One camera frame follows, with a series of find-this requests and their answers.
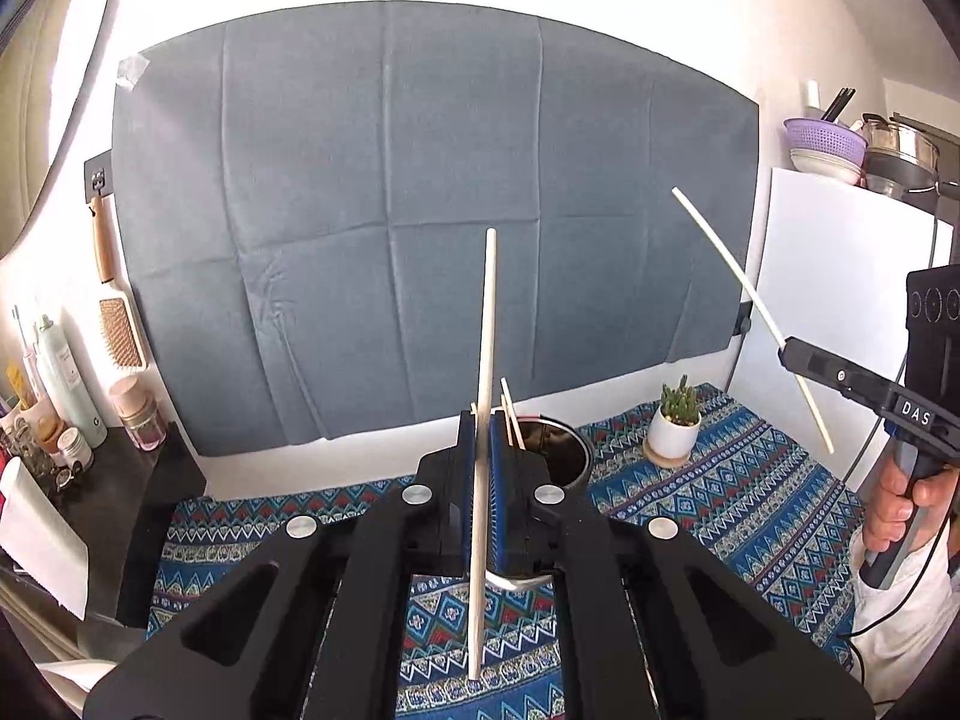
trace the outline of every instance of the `stack of bowls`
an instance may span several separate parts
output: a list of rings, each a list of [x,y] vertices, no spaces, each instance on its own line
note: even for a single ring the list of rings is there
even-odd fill
[[[859,184],[867,152],[862,135],[843,124],[822,119],[786,119],[790,159],[800,172],[835,178],[845,184]]]

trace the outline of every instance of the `clear tape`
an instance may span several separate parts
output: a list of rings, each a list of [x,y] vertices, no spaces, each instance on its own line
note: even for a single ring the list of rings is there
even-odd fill
[[[135,53],[133,56],[122,59],[117,65],[117,86],[128,92],[132,91],[149,64],[150,60],[142,53]]]

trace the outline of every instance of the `purple basket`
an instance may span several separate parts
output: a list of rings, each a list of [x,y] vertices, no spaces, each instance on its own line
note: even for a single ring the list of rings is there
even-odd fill
[[[848,130],[842,124],[820,119],[786,119],[784,127],[790,148],[822,151],[853,162],[856,167],[863,166],[867,142],[858,132]]]

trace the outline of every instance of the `patterned tablecloth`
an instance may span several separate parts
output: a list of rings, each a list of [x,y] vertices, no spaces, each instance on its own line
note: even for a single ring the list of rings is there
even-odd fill
[[[863,511],[856,495],[789,436],[709,384],[690,463],[667,471],[641,445],[656,403],[584,426],[595,448],[589,494],[628,522],[665,514],[709,547],[781,614],[846,664],[837,637],[853,621],[847,545]],[[361,514],[411,477],[316,493],[214,501],[176,509],[163,548],[148,635],[218,581],[290,517]],[[467,583],[416,578],[407,608],[397,715],[418,720],[563,717],[552,586],[487,588],[482,680],[467,680]]]

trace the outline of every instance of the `mirror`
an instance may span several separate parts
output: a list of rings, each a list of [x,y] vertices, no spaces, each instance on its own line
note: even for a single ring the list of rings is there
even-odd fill
[[[35,210],[75,103],[92,84],[106,7],[107,0],[26,0],[0,42],[0,257]],[[5,35],[10,25],[0,25]]]

